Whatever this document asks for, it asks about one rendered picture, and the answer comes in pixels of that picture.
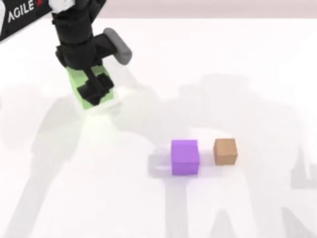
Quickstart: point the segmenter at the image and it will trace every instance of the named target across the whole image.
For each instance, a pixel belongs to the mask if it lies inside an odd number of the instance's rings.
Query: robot
[[[60,45],[56,57],[66,68],[84,109],[111,98],[113,81],[103,59],[114,56],[127,65],[132,52],[111,28],[93,34],[92,23],[106,0],[0,0],[0,43],[38,19],[52,14]]]

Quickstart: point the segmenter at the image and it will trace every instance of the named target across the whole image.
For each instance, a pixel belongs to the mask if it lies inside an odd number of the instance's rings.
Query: purple block
[[[199,160],[197,140],[172,140],[171,162],[173,175],[197,175]]]

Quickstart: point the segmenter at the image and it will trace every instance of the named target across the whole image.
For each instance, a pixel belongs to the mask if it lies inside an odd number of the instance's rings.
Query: white table
[[[97,20],[120,104],[81,113],[44,19],[0,45],[0,237],[317,235],[316,20]],[[215,167],[218,137],[239,157]],[[199,140],[171,178],[172,139]]]

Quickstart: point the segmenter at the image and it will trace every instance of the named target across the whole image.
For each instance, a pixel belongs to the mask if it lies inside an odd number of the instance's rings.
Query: green block
[[[103,66],[94,66],[91,69],[96,76],[99,74],[102,74],[102,73],[109,76],[109,73],[107,72],[107,70]],[[74,69],[69,68],[69,67],[67,67],[66,70],[68,73],[71,87],[72,87],[78,101],[81,103],[82,107],[85,110],[94,107],[91,103],[89,103],[88,101],[83,99],[77,91],[77,88],[83,86],[86,83],[86,81],[88,80],[84,71],[74,70]],[[110,92],[107,95],[105,95],[103,98],[101,98],[100,104],[105,103],[113,98],[114,98],[113,90],[110,90]]]

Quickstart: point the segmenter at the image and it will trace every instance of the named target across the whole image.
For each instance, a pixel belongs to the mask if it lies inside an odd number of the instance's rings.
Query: brown block
[[[216,139],[213,154],[216,165],[234,165],[238,157],[235,139]]]

